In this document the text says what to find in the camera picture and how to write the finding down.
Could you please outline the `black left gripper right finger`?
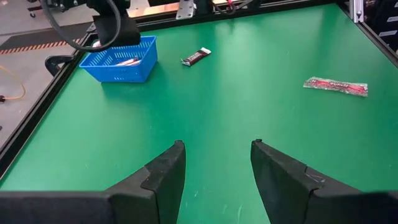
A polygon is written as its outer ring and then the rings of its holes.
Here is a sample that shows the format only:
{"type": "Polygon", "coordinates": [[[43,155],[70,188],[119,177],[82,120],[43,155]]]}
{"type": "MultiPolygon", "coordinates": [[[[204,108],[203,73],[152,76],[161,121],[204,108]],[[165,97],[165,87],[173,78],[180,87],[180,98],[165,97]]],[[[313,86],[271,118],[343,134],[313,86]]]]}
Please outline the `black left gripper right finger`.
{"type": "Polygon", "coordinates": [[[251,165],[271,223],[397,223],[397,191],[362,192],[260,139],[251,165]]]}

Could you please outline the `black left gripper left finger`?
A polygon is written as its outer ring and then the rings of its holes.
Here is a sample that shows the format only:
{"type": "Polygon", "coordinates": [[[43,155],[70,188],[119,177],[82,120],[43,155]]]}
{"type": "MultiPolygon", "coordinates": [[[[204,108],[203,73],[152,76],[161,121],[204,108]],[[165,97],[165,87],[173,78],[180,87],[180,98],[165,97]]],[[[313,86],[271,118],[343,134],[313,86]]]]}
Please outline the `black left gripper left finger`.
{"type": "Polygon", "coordinates": [[[185,171],[178,140],[103,191],[2,191],[1,223],[176,223],[185,171]]]}

